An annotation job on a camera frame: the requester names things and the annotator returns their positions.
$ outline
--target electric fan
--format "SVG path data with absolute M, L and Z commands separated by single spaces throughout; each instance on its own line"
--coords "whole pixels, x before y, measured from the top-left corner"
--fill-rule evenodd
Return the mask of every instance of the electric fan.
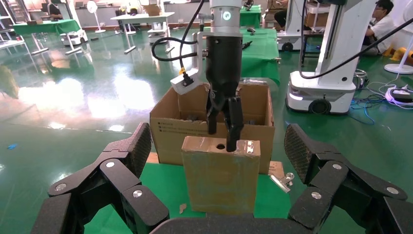
M 100 23 L 99 23 L 99 20 L 97 19 L 97 14 L 96 14 L 96 10 L 97 10 L 96 3 L 94 1 L 89 1 L 88 4 L 87 4 L 87 8 L 88 8 L 88 11 L 90 13 L 94 14 L 94 17 L 96 18 L 96 23 L 97 23 L 97 28 L 98 29 L 95 31 L 95 33 L 104 33 L 104 32 L 106 32 L 106 30 L 100 28 Z
M 403 12 L 403 22 L 406 22 L 413 18 L 413 0 L 411 0 L 406 7 L 404 8 Z M 409 52 L 412 50 L 413 47 L 413 24 L 410 24 L 404 28 L 407 32 L 412 34 L 412 38 L 410 39 L 409 46 L 406 48 L 406 52 L 404 53 L 403 58 L 400 61 L 400 64 L 387 64 L 384 66 L 384 69 L 389 72 L 398 73 L 398 74 L 413 74 L 413 67 L 409 65 L 405 65 L 407 56 Z

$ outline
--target wood chip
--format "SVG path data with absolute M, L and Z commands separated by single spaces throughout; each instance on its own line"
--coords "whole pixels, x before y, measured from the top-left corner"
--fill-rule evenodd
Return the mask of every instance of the wood chip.
M 182 214 L 186 208 L 187 208 L 187 204 L 186 204 L 186 203 L 181 204 L 181 205 L 179 206 L 179 213 Z

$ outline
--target hole in wooden block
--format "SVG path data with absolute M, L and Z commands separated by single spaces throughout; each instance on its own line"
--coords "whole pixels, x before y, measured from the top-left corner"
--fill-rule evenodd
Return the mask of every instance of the hole in wooden block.
M 223 144 L 218 144 L 217 149 L 223 150 L 223 149 L 225 149 L 225 146 Z

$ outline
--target person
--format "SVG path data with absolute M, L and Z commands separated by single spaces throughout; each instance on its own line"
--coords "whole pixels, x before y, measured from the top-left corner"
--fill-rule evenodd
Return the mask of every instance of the person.
M 52 21 L 63 19 L 63 16 L 59 10 L 59 7 L 55 5 L 54 3 L 49 3 L 49 5 L 47 5 L 47 11 Z
M 389 13 L 393 9 L 393 3 L 390 0 L 379 0 L 373 12 L 373 19 L 366 31 L 361 50 L 366 49 L 369 45 L 379 40 L 394 29 L 394 22 Z M 392 44 L 392 39 L 387 38 L 377 46 L 368 50 L 364 55 L 376 56 L 383 54 Z
M 279 6 L 282 6 L 283 8 L 288 7 L 288 0 L 279 0 L 276 1 L 276 4 Z M 287 9 L 285 10 L 280 10 L 277 13 L 274 14 L 274 19 L 277 21 L 277 23 L 280 25 L 282 29 L 284 29 L 285 24 L 286 24 L 286 18 L 287 18 Z

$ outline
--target yellow connector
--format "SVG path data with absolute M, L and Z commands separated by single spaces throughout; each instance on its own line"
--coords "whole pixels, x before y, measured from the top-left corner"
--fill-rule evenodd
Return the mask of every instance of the yellow connector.
M 182 75 L 185 72 L 185 67 L 181 68 L 181 70 L 179 71 L 179 74 Z

